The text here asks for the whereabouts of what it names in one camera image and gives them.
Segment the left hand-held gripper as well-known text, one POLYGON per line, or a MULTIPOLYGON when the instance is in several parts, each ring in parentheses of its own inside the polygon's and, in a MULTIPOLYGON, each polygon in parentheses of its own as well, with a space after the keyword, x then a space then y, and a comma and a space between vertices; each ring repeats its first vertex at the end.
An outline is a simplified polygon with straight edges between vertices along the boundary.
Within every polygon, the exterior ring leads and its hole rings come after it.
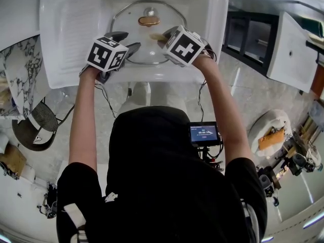
POLYGON ((141 43, 133 43, 127 46, 120 44, 126 39, 128 33, 124 31, 112 31, 103 36, 96 37, 86 55, 86 65, 81 70, 82 74, 87 68, 99 69, 97 81, 104 84, 108 81, 113 70, 118 70, 124 59, 128 60, 141 47, 141 43))

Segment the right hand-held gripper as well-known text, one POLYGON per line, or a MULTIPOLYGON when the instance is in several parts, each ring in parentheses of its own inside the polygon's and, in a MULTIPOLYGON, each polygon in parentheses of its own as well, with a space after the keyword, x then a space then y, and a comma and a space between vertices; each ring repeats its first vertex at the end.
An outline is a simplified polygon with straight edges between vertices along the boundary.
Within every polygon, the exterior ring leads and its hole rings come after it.
POLYGON ((162 34, 157 40, 165 58, 181 67, 190 66, 193 61, 203 54, 207 45, 199 34, 191 32, 183 25, 174 26, 162 34))

